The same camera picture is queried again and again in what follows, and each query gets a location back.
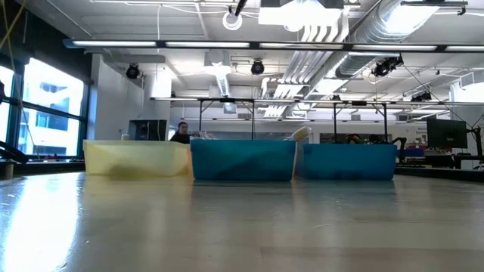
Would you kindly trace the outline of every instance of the man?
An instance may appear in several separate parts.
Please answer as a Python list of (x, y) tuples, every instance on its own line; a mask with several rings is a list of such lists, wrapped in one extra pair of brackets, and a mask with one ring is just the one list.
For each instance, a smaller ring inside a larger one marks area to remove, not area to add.
[(186, 122), (180, 122), (178, 124), (178, 130), (169, 141), (175, 141), (181, 144), (190, 143), (190, 135), (188, 135), (188, 125)]

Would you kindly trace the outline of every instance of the ceiling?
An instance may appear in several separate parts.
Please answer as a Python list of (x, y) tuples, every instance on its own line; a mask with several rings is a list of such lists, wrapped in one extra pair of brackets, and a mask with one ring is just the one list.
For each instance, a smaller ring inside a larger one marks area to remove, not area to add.
[[(37, 16), (46, 20), (61, 32), (77, 39), (170, 39), (170, 40), (253, 40), (253, 41), (296, 41), (302, 31), (288, 32), (282, 26), (263, 26), (258, 20), (243, 16), (239, 30), (227, 30), (222, 25), (224, 7), (177, 6), (188, 12), (162, 6), (133, 6), (123, 3), (94, 3), (93, 0), (35, 0), (28, 1), (27, 7)], [(349, 15), (350, 27), (361, 18), (377, 0), (360, 0), (361, 7), (352, 9)], [(483, 13), (484, 1), (468, 0), (468, 13)], [(246, 12), (257, 13), (259, 0), (249, 0)], [(157, 28), (159, 12), (160, 28)], [(204, 33), (202, 21), (206, 26)], [(419, 30), (411, 34), (405, 42), (448, 42), (482, 43), (484, 40), (484, 17), (466, 14), (433, 15)], [(177, 74), (174, 82), (177, 91), (184, 89), (207, 89), (216, 85), (214, 76), (203, 73), (205, 50), (121, 50), (113, 54), (162, 54)], [(265, 64), (266, 73), (284, 73), (293, 56), (292, 51), (230, 51), (231, 64), (237, 64), (234, 73), (228, 75), (231, 85), (260, 86), (262, 77), (251, 76), (250, 66), (260, 58)], [(471, 68), (484, 67), (482, 54), (403, 54), (405, 65), (422, 83), (434, 82), (433, 92), (440, 97), (448, 95), (448, 84), (455, 76), (468, 73)], [(390, 99), (401, 97), (405, 91), (420, 86), (420, 83), (405, 69), (399, 68), (391, 77), (378, 80), (363, 72), (363, 80), (352, 80), (346, 84), (346, 95), (355, 99), (378, 97)]]

